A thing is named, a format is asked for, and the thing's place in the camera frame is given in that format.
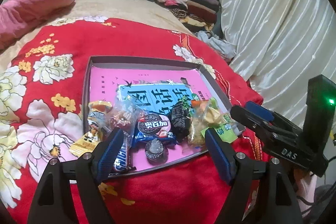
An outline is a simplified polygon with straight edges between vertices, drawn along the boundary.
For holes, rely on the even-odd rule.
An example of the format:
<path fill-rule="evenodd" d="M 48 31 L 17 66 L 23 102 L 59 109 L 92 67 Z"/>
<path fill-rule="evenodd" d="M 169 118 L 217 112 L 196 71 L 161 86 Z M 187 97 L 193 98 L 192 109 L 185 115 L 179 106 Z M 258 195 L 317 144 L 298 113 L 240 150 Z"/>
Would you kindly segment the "Snickers bar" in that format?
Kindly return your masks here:
<path fill-rule="evenodd" d="M 131 155 L 131 137 L 128 133 L 123 132 L 123 144 L 114 161 L 112 172 L 113 173 L 129 173 L 136 170 L 132 162 Z"/>

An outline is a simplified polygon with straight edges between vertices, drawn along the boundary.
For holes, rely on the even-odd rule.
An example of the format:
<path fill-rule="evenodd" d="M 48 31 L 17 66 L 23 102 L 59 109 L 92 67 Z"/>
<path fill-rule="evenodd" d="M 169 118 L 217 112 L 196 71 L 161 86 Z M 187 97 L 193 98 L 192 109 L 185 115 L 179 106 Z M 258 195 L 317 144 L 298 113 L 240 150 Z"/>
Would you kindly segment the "round green label pastry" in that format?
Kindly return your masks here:
<path fill-rule="evenodd" d="M 203 138 L 205 138 L 206 131 L 212 128 L 219 135 L 220 139 L 227 143 L 235 141 L 238 138 L 237 133 L 240 132 L 236 122 L 222 122 L 220 124 L 208 124 L 201 122 L 200 125 L 202 128 L 201 135 Z"/>

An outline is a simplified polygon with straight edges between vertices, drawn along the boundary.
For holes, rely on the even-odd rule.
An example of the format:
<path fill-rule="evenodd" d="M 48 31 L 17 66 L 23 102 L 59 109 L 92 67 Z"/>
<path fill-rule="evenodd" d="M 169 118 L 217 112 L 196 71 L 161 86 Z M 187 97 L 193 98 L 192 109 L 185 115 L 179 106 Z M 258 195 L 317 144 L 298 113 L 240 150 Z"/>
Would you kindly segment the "brown snack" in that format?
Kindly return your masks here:
<path fill-rule="evenodd" d="M 205 139 L 201 131 L 206 128 L 206 124 L 203 122 L 203 117 L 208 102 L 208 100 L 191 101 L 190 128 L 187 141 L 188 145 L 194 148 L 203 147 L 205 145 Z"/>

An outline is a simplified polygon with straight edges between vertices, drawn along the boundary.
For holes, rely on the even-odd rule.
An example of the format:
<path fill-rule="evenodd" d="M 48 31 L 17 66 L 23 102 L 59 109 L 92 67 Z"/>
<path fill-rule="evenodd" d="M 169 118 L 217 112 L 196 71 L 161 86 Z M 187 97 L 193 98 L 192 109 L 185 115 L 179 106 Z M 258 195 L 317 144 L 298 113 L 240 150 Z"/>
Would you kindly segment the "clear bag red candy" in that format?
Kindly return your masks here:
<path fill-rule="evenodd" d="M 114 103 L 112 110 L 107 114 L 111 129 L 118 127 L 128 135 L 134 134 L 135 124 L 141 114 L 141 109 L 135 103 L 136 99 L 131 96 Z"/>

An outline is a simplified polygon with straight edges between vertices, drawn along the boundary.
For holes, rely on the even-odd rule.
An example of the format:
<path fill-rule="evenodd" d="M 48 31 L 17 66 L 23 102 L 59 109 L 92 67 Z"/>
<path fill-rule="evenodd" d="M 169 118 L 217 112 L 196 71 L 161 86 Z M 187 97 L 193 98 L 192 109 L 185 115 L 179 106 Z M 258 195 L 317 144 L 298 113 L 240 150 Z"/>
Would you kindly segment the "yellow candy packet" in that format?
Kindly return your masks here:
<path fill-rule="evenodd" d="M 70 153 L 76 157 L 87 152 L 93 152 L 98 143 L 104 140 L 102 128 L 107 125 L 108 112 L 112 110 L 112 104 L 108 101 L 97 100 L 88 104 L 87 125 L 85 134 L 70 146 Z"/>

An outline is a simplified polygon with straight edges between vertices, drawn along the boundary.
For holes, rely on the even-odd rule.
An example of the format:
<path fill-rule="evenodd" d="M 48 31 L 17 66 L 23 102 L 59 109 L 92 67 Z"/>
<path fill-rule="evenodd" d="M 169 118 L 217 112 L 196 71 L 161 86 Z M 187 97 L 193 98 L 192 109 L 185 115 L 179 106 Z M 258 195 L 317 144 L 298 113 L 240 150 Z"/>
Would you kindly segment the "green clear pastry packet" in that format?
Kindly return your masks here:
<path fill-rule="evenodd" d="M 208 100 L 193 101 L 194 117 L 204 124 L 218 126 L 222 123 L 230 123 L 227 114 L 219 108 L 218 102 L 214 97 Z"/>

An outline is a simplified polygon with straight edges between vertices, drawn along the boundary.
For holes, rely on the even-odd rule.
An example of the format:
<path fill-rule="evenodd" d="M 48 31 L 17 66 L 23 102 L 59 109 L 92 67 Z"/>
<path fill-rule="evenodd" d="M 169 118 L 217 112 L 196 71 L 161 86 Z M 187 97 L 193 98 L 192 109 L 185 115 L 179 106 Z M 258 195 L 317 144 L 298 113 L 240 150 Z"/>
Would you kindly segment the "small round candy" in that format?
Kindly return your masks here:
<path fill-rule="evenodd" d="M 145 155 L 151 164 L 161 164 L 167 161 L 169 151 L 158 139 L 153 139 L 145 145 Z"/>

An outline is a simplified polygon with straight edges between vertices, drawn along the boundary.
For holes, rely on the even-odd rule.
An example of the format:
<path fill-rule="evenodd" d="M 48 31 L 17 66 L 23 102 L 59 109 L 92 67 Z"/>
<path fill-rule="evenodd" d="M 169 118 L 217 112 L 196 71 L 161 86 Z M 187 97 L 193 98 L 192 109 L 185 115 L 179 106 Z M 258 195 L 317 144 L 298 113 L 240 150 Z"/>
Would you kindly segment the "blue Oreo cookie packet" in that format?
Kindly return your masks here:
<path fill-rule="evenodd" d="M 176 137 L 171 131 L 169 118 L 165 115 L 150 111 L 138 118 L 131 147 L 135 148 L 138 143 L 147 143 L 154 139 L 158 139 L 167 145 L 177 144 Z"/>

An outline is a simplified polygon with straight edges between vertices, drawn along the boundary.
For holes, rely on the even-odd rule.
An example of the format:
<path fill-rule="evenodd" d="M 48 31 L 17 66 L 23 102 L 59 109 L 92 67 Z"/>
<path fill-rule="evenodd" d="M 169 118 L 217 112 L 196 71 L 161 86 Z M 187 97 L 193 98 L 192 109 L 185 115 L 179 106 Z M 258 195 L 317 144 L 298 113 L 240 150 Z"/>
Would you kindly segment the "black green snack packet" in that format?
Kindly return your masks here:
<path fill-rule="evenodd" d="M 169 114 L 171 132 L 175 135 L 178 143 L 182 143 L 189 134 L 191 118 L 192 111 L 190 100 L 187 98 L 187 96 L 183 96 L 171 108 Z"/>

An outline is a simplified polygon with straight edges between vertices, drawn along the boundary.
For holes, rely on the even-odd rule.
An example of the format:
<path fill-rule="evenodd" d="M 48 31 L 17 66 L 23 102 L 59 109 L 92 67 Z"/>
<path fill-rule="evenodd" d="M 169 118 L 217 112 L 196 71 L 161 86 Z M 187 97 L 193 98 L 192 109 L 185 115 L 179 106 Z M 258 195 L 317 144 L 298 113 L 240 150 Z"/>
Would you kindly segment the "dark shallow box tray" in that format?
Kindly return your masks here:
<path fill-rule="evenodd" d="M 88 62 L 83 86 L 83 130 L 88 130 L 88 104 L 107 101 L 112 104 L 124 102 L 161 116 L 168 116 L 173 105 L 185 96 L 188 100 L 207 100 L 214 97 L 220 111 L 228 113 L 232 105 L 219 85 L 203 65 L 185 61 L 155 59 L 134 56 L 92 56 Z M 200 145 L 191 148 L 184 140 L 168 148 L 167 161 L 151 164 L 145 156 L 145 145 L 130 148 L 133 170 L 111 171 L 109 178 L 133 176 L 163 169 L 188 161 L 207 152 Z M 119 166 L 126 164 L 121 155 Z"/>

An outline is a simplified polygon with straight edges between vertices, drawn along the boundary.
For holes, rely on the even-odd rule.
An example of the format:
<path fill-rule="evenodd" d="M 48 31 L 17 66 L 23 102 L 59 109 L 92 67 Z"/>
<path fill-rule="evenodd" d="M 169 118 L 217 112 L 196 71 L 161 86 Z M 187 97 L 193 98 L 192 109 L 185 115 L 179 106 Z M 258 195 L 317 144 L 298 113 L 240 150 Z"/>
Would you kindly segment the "pink Chinese workbook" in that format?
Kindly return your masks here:
<path fill-rule="evenodd" d="M 214 78 L 201 67 L 164 69 L 103 68 L 90 65 L 84 78 L 83 115 L 88 114 L 88 103 L 102 100 L 112 105 L 115 99 L 131 96 L 146 110 L 168 115 L 169 111 L 183 96 L 188 99 L 208 100 L 214 97 L 222 112 L 231 108 L 231 103 Z M 109 177 L 132 176 L 176 165 L 203 156 L 206 147 L 193 148 L 187 139 L 181 144 L 168 148 L 167 161 L 150 164 L 145 156 L 145 144 L 131 149 L 132 162 L 136 170 L 129 173 L 111 173 Z"/>

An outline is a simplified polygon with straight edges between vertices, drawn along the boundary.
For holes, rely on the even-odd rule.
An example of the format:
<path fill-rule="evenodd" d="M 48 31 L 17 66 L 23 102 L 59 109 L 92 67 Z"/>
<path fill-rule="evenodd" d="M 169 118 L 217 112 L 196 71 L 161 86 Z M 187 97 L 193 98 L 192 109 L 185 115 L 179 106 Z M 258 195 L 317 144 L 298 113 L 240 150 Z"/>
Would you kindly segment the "red floral quilt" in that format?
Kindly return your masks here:
<path fill-rule="evenodd" d="M 17 223 L 26 223 L 38 184 L 37 172 L 49 157 L 72 157 L 66 141 L 82 133 L 80 103 L 91 56 L 140 56 L 182 60 L 189 51 L 208 65 L 230 101 L 261 103 L 252 90 L 210 46 L 176 31 L 122 19 L 103 23 L 78 20 L 45 26 L 13 59 L 25 83 L 18 94 L 12 162 L 19 196 L 9 198 Z M 214 223 L 229 192 L 209 154 L 162 171 L 108 180 L 102 194 L 117 223 Z"/>

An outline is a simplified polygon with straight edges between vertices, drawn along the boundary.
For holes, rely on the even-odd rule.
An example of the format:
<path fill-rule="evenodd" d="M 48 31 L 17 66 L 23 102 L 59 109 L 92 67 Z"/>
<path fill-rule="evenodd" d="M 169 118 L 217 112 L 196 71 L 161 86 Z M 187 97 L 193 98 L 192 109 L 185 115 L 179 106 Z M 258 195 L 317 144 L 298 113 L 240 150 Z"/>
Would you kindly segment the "light blue crumpled cloth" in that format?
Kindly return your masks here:
<path fill-rule="evenodd" d="M 199 31 L 195 36 L 220 54 L 225 61 L 230 62 L 236 56 L 236 46 L 221 39 L 212 31 Z"/>

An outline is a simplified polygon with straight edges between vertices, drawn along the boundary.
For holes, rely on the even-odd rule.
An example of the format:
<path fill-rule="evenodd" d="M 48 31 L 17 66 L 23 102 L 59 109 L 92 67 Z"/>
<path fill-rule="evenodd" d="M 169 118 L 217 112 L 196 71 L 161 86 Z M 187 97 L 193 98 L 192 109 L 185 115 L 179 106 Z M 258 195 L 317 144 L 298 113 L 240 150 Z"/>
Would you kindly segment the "stack of folded clothes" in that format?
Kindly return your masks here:
<path fill-rule="evenodd" d="M 189 31 L 212 31 L 218 20 L 219 0 L 154 0 L 169 10 Z"/>

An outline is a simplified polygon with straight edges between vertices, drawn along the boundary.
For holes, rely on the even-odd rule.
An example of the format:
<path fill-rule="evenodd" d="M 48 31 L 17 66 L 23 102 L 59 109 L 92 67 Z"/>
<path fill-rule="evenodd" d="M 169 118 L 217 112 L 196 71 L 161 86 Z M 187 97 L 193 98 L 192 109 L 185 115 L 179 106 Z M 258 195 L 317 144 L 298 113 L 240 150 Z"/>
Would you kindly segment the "beige bed sheet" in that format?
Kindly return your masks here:
<path fill-rule="evenodd" d="M 169 10 L 147 0 L 76 0 L 71 7 L 67 7 L 43 22 L 37 28 L 21 37 L 14 44 L 1 53 L 1 72 L 4 72 L 11 61 L 18 55 L 22 47 L 31 41 L 42 27 L 50 25 L 60 19 L 75 19 L 92 16 L 118 18 L 149 26 L 173 30 L 190 35 L 191 32 Z"/>

